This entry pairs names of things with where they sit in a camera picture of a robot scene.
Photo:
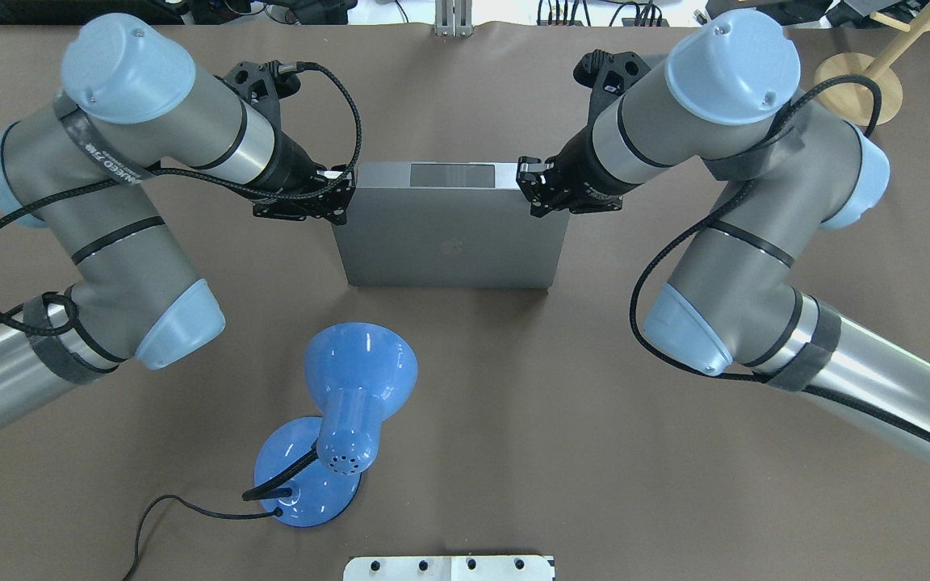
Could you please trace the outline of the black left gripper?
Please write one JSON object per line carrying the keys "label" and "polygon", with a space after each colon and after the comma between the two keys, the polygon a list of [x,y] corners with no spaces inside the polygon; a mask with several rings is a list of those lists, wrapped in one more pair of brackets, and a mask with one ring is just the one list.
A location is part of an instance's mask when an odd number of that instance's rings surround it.
{"label": "black left gripper", "polygon": [[351,168],[318,170],[303,194],[294,199],[266,199],[253,204],[253,216],[265,219],[305,221],[325,219],[336,227],[347,222],[347,209],[357,189],[357,177]]}

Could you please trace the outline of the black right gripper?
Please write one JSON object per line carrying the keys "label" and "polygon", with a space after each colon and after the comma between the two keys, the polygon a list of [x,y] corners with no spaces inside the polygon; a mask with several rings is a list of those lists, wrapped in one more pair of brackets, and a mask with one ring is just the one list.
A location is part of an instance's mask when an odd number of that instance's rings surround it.
{"label": "black right gripper", "polygon": [[542,218],[553,212],[583,215],[622,210],[620,196],[610,196],[606,201],[583,198],[576,188],[565,184],[555,165],[552,158],[547,162],[531,156],[517,159],[516,182],[529,202],[530,216]]}

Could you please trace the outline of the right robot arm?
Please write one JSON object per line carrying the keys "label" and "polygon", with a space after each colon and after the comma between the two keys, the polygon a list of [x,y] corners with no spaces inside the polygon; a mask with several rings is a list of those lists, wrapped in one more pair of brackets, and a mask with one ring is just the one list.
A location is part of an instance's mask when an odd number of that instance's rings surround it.
{"label": "right robot arm", "polygon": [[794,393],[930,464],[930,363],[787,283],[819,229],[858,221],[883,196],[875,121],[849,122],[798,88],[782,26],[734,10],[647,64],[591,52],[573,76],[589,120],[554,156],[523,156],[531,214],[612,212],[690,158],[726,184],[678,236],[687,248],[635,338],[688,373]]}

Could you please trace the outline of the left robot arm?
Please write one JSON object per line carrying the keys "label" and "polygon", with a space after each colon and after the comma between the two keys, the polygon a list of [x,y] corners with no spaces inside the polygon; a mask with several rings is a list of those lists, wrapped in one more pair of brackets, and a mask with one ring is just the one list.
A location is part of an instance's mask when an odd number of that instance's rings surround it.
{"label": "left robot arm", "polygon": [[314,62],[202,69],[132,15],[85,23],[54,100],[0,133],[0,231],[45,227],[82,278],[0,311],[0,428],[134,359],[160,369],[225,318],[143,189],[162,175],[284,219],[346,221],[353,162],[326,169],[282,132],[279,100]]}

